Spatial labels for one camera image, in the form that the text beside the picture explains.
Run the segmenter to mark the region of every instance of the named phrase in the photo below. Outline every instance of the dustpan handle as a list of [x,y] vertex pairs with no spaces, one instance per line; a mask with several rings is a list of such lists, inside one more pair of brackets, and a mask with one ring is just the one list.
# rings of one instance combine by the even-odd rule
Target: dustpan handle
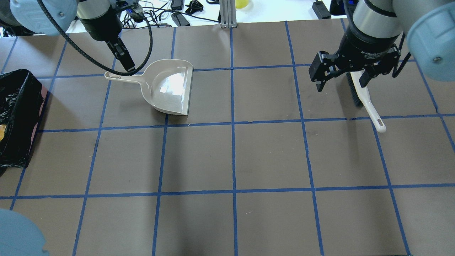
[[107,80],[112,80],[112,81],[132,82],[132,83],[138,83],[138,84],[141,84],[142,82],[144,82],[144,78],[142,78],[142,76],[119,76],[116,74],[112,74],[111,72],[104,73],[104,77]]

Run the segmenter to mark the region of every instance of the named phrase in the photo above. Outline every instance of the dustpan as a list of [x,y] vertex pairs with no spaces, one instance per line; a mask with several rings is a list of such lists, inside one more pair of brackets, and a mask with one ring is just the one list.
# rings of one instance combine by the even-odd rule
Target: dustpan
[[142,75],[118,76],[106,72],[108,80],[138,83],[144,99],[156,110],[172,115],[188,115],[193,65],[184,60],[159,60]]

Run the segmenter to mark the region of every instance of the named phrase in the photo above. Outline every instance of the black plug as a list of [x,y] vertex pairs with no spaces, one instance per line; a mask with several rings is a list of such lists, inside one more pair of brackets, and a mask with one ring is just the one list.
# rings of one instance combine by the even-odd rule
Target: black plug
[[316,2],[313,3],[313,10],[320,20],[330,19],[332,17],[323,1],[316,0]]

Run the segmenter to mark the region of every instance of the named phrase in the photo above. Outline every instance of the blue object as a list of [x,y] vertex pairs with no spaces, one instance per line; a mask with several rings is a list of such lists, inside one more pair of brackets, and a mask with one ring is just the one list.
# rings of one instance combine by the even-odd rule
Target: blue object
[[455,2],[422,16],[406,39],[425,75],[439,81],[455,81]]
[[[76,17],[78,1],[43,0],[57,24],[66,31]],[[36,0],[10,1],[11,12],[26,28],[38,34],[56,36],[60,33],[41,10]]]
[[43,234],[29,219],[17,212],[0,209],[1,256],[49,256],[43,251]]

